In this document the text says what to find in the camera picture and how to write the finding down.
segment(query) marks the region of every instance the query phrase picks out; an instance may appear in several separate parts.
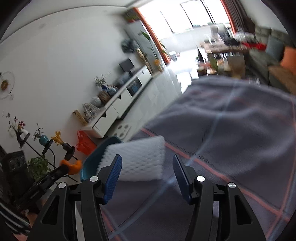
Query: orange plastic bag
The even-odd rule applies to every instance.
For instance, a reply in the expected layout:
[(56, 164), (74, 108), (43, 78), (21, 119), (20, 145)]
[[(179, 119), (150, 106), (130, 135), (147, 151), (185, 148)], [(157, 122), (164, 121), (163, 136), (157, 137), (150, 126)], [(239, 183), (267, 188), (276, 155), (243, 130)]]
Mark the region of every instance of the orange plastic bag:
[(77, 131), (78, 144), (76, 149), (85, 155), (90, 155), (96, 148), (96, 144), (83, 131)]

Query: cabinet drawer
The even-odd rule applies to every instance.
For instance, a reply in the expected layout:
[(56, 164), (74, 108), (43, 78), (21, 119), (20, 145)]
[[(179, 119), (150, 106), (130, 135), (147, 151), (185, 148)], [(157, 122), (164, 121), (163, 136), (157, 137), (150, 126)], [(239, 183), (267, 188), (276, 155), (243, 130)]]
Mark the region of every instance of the cabinet drawer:
[(149, 73), (148, 69), (145, 68), (139, 75), (138, 79), (140, 80), (142, 85), (145, 85), (150, 79), (151, 74)]
[(104, 135), (98, 130), (97, 127), (93, 126), (91, 131), (84, 131), (87, 135), (90, 135), (95, 138), (103, 138)]
[(127, 89), (125, 89), (119, 97), (113, 102), (112, 106), (117, 111), (118, 116), (121, 117), (129, 104), (132, 102), (132, 97)]
[(98, 122), (94, 125), (103, 135), (106, 134), (110, 126), (118, 117), (117, 111), (113, 106), (110, 106), (104, 115), (98, 120)]

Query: red cloth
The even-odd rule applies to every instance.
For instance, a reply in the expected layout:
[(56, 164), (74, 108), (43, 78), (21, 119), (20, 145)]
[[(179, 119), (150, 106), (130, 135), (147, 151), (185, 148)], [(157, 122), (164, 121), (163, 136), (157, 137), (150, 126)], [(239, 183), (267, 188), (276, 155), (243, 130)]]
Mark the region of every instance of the red cloth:
[(249, 43), (245, 43), (242, 42), (243, 45), (247, 46), (248, 48), (256, 48), (260, 51), (265, 51), (266, 49), (266, 44), (262, 44), (262, 43), (258, 43), (258, 44), (249, 44)]

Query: window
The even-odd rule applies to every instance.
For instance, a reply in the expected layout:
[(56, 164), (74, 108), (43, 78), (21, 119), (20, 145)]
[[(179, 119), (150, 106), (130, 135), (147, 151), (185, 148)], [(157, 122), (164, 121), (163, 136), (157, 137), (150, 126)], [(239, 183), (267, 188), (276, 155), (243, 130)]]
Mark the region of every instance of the window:
[(179, 4), (168, 5), (161, 11), (161, 13), (174, 33), (184, 32), (185, 30), (192, 28), (186, 13)]
[(146, 21), (159, 39), (168, 38), (173, 34), (162, 13), (159, 10), (155, 10), (153, 2), (140, 9), (141, 13), (146, 18)]
[(181, 3), (181, 6), (183, 7), (193, 26), (203, 26), (213, 23), (200, 0)]
[(212, 23), (229, 23), (220, 0), (155, 0), (139, 8), (159, 39)]
[(220, 0), (203, 0), (215, 23), (229, 23), (228, 16)]

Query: dried flower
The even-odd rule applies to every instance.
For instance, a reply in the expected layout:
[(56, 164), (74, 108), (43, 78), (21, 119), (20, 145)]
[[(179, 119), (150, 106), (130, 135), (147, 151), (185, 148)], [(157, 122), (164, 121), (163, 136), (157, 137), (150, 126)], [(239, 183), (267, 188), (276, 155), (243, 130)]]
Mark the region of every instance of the dried flower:
[(60, 130), (55, 131), (55, 136), (52, 137), (52, 139), (53, 139), (53, 141), (57, 144), (57, 146), (58, 146), (59, 144), (62, 145), (62, 144), (64, 143), (63, 140), (62, 140), (62, 138), (61, 138), (61, 131), (60, 131)]

